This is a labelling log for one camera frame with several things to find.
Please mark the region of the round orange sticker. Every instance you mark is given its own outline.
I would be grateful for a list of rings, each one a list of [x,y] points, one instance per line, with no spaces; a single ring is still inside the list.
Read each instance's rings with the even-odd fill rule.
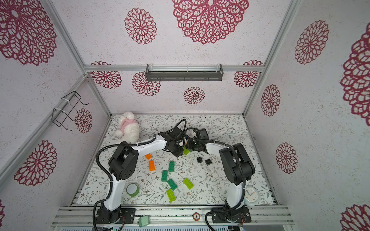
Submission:
[[[195,212],[193,215],[192,215],[192,218],[194,221],[199,221],[201,216],[199,213]]]

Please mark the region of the white round clock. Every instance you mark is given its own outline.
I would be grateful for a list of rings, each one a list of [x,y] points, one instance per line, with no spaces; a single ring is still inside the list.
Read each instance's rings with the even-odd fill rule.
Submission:
[[[261,200],[259,192],[252,186],[246,186],[244,204],[248,207],[256,206]]]

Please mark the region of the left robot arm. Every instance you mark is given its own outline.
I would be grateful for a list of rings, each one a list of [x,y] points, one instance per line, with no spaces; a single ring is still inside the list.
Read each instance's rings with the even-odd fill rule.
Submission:
[[[186,125],[187,120],[182,119],[173,128],[161,132],[149,140],[135,143],[123,141],[105,146],[97,152],[95,161],[109,177],[109,189],[106,198],[98,200],[93,206],[92,222],[94,231],[99,230],[96,226],[99,219],[108,223],[115,223],[120,219],[121,197],[125,183],[134,174],[139,157],[158,150],[168,151],[176,157],[183,154]],[[116,150],[108,162],[109,169],[106,169],[99,158],[105,150],[113,147]]]

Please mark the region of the orange lego brick near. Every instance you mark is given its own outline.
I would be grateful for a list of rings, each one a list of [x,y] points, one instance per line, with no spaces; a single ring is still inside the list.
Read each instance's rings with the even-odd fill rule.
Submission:
[[[150,160],[148,165],[149,165],[149,171],[155,171],[156,170],[155,169],[155,163],[154,163],[153,160]]]

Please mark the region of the lime lego brick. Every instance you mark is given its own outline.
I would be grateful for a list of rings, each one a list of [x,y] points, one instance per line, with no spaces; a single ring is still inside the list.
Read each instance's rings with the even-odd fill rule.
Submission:
[[[176,197],[175,197],[174,192],[173,192],[172,189],[168,189],[166,191],[166,193],[167,193],[167,196],[168,196],[168,198],[169,198],[169,200],[170,200],[171,203],[176,200]]]
[[[190,153],[190,151],[187,148],[184,147],[183,149],[184,149],[183,151],[184,155],[188,155]]]
[[[188,179],[188,178],[185,178],[184,180],[183,180],[183,183],[184,183],[184,185],[189,189],[189,190],[191,190],[191,189],[193,189],[193,187],[194,187],[194,184]]]

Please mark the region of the lime lego brick bottom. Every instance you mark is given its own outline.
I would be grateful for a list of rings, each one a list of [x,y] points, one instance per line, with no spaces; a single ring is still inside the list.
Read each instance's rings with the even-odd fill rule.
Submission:
[[[176,197],[175,197],[174,192],[173,192],[172,189],[168,189],[166,191],[166,193],[167,193],[167,196],[168,196],[168,198],[169,198],[169,200],[170,200],[171,203],[176,200]]]

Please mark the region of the white plush bunny pink shirt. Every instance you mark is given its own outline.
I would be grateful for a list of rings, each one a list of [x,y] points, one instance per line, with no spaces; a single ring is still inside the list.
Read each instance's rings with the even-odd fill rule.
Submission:
[[[119,128],[115,131],[117,142],[136,143],[140,137],[140,126],[132,112],[126,112],[118,118]]]

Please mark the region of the green connector block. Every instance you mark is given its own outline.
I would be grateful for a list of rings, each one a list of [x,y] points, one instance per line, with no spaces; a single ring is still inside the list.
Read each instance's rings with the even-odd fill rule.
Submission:
[[[138,219],[139,227],[145,227],[149,225],[149,216],[143,216]]]

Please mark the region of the green tape roll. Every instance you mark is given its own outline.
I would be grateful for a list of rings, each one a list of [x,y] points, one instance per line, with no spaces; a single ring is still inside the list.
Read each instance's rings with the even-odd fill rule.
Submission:
[[[130,197],[136,197],[140,192],[140,188],[138,184],[130,183],[126,188],[126,192]]]

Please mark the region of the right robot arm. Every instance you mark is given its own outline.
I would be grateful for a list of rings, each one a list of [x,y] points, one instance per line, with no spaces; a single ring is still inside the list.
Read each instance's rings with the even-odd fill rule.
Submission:
[[[219,156],[226,178],[230,182],[230,189],[221,209],[212,208],[204,215],[208,228],[215,230],[208,221],[213,216],[213,222],[251,222],[250,212],[244,203],[247,181],[255,174],[255,167],[241,143],[234,145],[221,141],[210,140],[205,129],[195,130],[196,137],[184,134],[187,141],[186,148],[191,151],[204,152]]]

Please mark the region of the dark green lego brick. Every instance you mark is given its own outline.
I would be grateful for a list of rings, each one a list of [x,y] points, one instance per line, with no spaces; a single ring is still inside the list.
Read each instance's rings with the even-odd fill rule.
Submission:
[[[177,184],[174,182],[173,179],[169,179],[167,180],[167,183],[168,185],[170,186],[170,188],[174,191],[178,188]]]
[[[168,180],[168,171],[167,170],[163,170],[162,171],[162,174],[161,174],[161,181],[162,182],[167,182]]]
[[[174,161],[170,161],[169,162],[169,165],[168,165],[168,171],[169,172],[174,172],[174,168],[175,168],[175,162]]]

